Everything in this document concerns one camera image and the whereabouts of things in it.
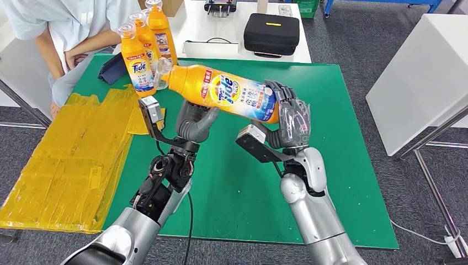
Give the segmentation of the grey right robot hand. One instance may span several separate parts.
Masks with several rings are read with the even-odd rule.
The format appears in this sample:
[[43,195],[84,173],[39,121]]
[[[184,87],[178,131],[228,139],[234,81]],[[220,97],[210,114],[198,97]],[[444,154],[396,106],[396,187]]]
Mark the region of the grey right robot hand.
[[265,133],[265,140],[273,149],[308,147],[311,123],[310,105],[299,99],[294,90],[277,81],[266,80],[278,102],[279,128],[271,131],[261,122],[251,124]]

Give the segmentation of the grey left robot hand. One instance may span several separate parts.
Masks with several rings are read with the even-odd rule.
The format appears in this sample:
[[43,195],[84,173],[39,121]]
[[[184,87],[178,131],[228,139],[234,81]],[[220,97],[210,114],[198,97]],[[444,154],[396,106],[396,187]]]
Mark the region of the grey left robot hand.
[[177,117],[177,136],[191,142],[204,142],[219,112],[218,107],[208,108],[185,100]]

